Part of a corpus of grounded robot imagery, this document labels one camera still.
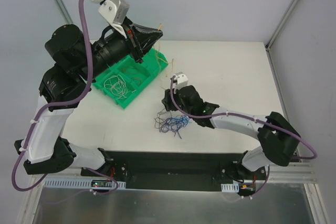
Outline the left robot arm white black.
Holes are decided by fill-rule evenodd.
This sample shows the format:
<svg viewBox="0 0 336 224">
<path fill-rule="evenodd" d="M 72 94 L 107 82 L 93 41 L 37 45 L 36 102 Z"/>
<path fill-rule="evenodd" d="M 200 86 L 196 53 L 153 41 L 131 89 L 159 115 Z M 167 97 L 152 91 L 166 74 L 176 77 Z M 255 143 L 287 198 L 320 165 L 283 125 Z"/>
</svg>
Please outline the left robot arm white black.
<svg viewBox="0 0 336 224">
<path fill-rule="evenodd" d="M 126 57 L 142 63 L 163 36 L 160 29 L 130 19 L 125 19 L 121 27 L 125 35 L 108 25 L 97 41 L 90 42 L 85 40 L 83 29 L 63 25 L 45 43 L 55 63 L 41 80 L 38 109 L 26 138 L 15 142 L 27 174 L 58 173 L 68 167 L 88 167 L 99 176 L 110 173 L 111 164 L 103 149 L 76 146 L 61 133 L 97 76 Z"/>
</svg>

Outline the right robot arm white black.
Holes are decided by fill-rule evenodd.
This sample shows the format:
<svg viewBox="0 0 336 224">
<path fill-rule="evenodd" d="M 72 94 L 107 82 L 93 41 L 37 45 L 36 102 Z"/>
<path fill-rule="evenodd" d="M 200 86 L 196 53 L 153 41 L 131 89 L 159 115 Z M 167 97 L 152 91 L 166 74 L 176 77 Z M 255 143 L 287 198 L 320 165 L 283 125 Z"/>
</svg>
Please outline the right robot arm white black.
<svg viewBox="0 0 336 224">
<path fill-rule="evenodd" d="M 230 130 L 258 140 L 260 146 L 245 151 L 236 165 L 236 173 L 242 179 L 250 178 L 266 165 L 288 166 L 299 144 L 289 133 L 299 134 L 280 113 L 237 116 L 237 112 L 203 101 L 194 86 L 166 89 L 162 103 L 167 111 L 185 112 L 199 126 Z"/>
</svg>

